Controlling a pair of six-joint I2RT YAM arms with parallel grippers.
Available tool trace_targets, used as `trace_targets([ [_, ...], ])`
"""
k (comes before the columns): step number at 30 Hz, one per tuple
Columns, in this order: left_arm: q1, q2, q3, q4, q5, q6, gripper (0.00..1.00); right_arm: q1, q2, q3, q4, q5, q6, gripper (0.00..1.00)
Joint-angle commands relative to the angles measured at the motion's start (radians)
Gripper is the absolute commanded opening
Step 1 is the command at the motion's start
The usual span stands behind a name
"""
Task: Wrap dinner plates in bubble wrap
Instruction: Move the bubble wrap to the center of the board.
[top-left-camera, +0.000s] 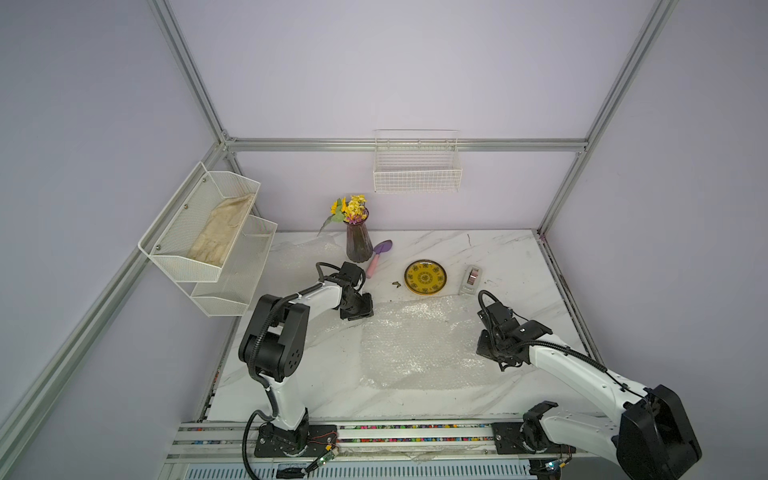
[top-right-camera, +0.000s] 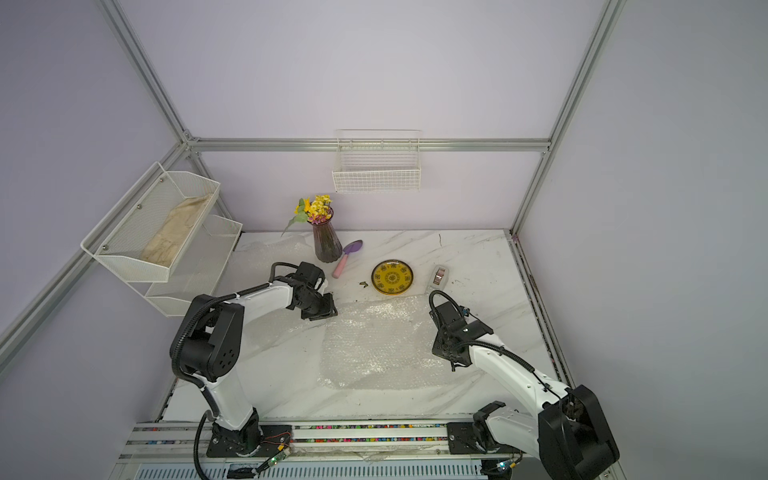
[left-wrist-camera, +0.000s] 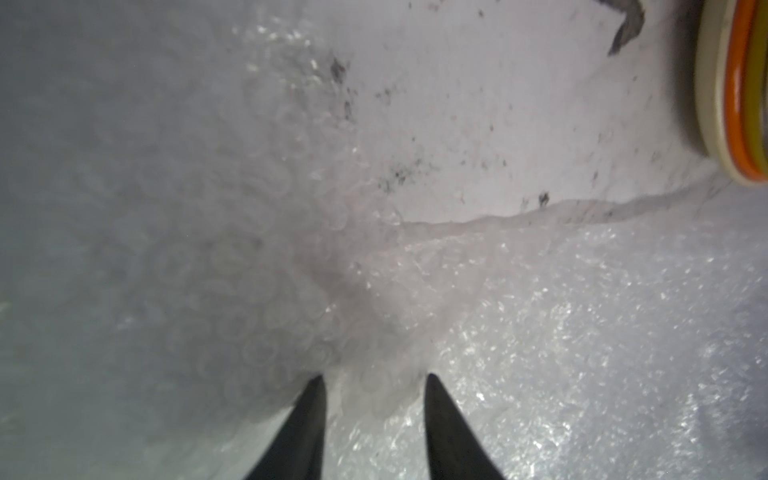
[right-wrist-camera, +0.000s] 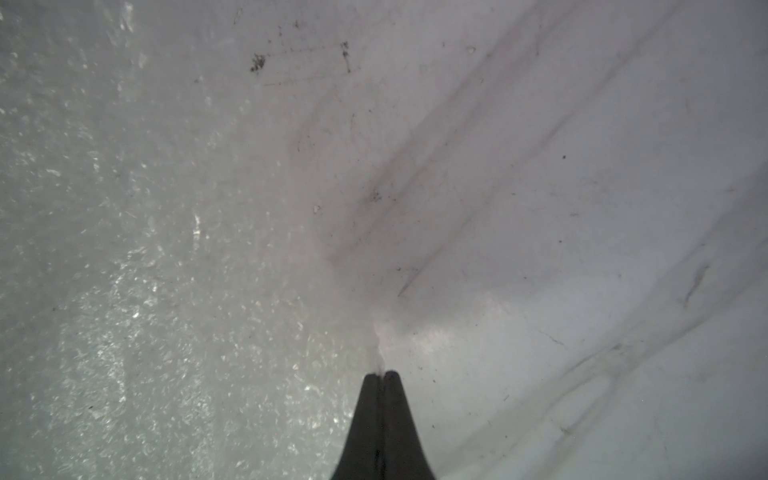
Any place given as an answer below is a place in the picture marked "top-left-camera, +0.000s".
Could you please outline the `yellow patterned dinner plate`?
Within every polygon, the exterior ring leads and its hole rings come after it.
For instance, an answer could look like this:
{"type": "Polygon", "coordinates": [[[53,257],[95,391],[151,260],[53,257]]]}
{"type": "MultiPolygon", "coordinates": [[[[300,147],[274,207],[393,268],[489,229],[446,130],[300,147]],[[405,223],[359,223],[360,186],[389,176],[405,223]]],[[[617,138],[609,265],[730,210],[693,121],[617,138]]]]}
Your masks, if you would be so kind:
{"type": "Polygon", "coordinates": [[[417,295],[434,295],[447,284],[447,273],[439,263],[420,259],[410,263],[404,272],[406,287],[417,295]]]}

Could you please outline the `white tape dispenser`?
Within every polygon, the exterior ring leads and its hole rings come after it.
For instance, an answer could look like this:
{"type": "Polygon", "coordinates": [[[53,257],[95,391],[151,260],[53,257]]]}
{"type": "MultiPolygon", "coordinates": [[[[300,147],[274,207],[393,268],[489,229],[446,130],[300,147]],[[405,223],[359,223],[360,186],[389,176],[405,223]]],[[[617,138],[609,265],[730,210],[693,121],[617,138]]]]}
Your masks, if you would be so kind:
{"type": "Polygon", "coordinates": [[[462,280],[459,288],[459,294],[475,295],[481,282],[481,276],[482,276],[481,267],[478,267],[476,265],[468,266],[462,276],[462,280]]]}

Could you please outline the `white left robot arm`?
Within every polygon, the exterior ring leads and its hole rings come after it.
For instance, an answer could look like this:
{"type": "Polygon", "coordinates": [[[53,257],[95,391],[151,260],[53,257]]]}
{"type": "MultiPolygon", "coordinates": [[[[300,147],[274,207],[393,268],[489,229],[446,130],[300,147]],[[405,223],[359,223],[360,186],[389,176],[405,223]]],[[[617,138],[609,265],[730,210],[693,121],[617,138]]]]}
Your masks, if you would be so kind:
{"type": "Polygon", "coordinates": [[[372,295],[363,291],[364,269],[351,262],[318,262],[316,270],[315,284],[287,296],[265,294],[258,299],[237,350],[269,404],[267,412],[254,410],[247,427],[260,419],[259,440],[289,455],[298,454],[310,441],[308,409],[291,379],[303,359],[310,321],[329,311],[346,321],[373,315],[372,295]]]}

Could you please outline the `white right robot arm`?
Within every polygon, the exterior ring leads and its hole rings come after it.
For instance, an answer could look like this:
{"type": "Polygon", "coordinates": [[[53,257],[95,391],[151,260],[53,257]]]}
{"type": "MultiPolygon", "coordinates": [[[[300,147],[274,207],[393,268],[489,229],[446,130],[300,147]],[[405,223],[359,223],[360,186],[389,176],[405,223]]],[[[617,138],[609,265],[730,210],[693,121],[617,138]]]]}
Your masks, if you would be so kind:
{"type": "Polygon", "coordinates": [[[703,456],[680,397],[632,381],[575,350],[546,325],[519,316],[487,290],[477,294],[483,329],[476,352],[500,370],[526,365],[580,394],[598,415],[543,400],[522,417],[521,448],[543,454],[568,446],[618,465],[631,479],[679,479],[703,456]]]}

